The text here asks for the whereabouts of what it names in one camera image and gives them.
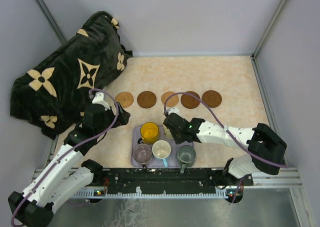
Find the cream yellow mug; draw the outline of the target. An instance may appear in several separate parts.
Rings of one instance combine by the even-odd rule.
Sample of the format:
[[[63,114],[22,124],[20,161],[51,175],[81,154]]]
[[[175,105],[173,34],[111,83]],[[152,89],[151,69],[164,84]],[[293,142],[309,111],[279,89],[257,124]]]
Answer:
[[[165,137],[168,140],[173,140],[174,139],[173,136],[172,136],[171,131],[165,125],[163,126],[163,132],[164,132]]]

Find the dark brown coaster top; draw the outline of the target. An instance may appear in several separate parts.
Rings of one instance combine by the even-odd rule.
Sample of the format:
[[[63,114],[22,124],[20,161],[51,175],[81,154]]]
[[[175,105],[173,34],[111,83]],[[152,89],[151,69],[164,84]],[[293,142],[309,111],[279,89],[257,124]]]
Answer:
[[[194,91],[187,91],[181,96],[181,104],[187,109],[195,109],[200,105],[200,96]]]

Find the dark brown coaster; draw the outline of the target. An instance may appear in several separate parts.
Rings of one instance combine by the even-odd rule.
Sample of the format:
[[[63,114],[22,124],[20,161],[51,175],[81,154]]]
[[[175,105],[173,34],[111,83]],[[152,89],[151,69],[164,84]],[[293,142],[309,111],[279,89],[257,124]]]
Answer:
[[[141,108],[149,109],[157,102],[157,97],[152,91],[143,91],[137,96],[137,103]]]
[[[207,90],[202,94],[202,101],[210,108],[216,108],[222,103],[222,96],[215,90]]]
[[[200,105],[200,96],[194,91],[187,91],[181,96],[181,104],[187,109],[195,109]]]

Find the light cork coaster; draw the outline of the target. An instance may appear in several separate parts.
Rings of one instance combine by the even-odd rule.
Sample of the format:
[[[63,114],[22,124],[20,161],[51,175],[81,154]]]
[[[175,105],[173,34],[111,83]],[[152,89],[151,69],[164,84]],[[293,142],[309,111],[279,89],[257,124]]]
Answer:
[[[166,107],[174,107],[179,103],[179,96],[178,95],[174,95],[171,98],[169,98],[171,95],[173,95],[174,92],[173,91],[167,91],[164,92],[161,96],[161,102],[164,104],[166,101]]]
[[[123,107],[128,108],[130,107],[134,102],[133,95],[128,91],[120,92],[116,95],[115,100]]]

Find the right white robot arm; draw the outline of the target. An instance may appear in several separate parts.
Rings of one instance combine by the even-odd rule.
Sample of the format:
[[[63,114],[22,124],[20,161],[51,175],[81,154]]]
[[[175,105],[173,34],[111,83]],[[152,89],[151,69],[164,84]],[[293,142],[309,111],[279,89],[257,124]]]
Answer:
[[[277,175],[281,168],[286,168],[287,144],[264,123],[253,128],[227,127],[202,118],[187,121],[175,112],[166,112],[163,125],[176,144],[211,143],[242,149],[245,154],[230,158],[223,169],[223,179],[229,185],[252,173]]]

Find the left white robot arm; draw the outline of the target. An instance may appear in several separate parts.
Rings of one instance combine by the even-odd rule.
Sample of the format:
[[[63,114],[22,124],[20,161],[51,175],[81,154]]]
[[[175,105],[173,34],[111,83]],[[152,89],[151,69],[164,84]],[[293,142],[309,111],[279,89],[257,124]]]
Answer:
[[[22,192],[14,191],[8,197],[12,213],[11,225],[46,227],[57,210],[78,190],[104,179],[103,166],[94,160],[86,160],[71,175],[69,170],[88,151],[98,144],[111,128],[127,125],[130,113],[119,102],[114,103],[115,111],[109,104],[94,101],[85,112],[82,121],[68,133],[63,145],[41,174]]]

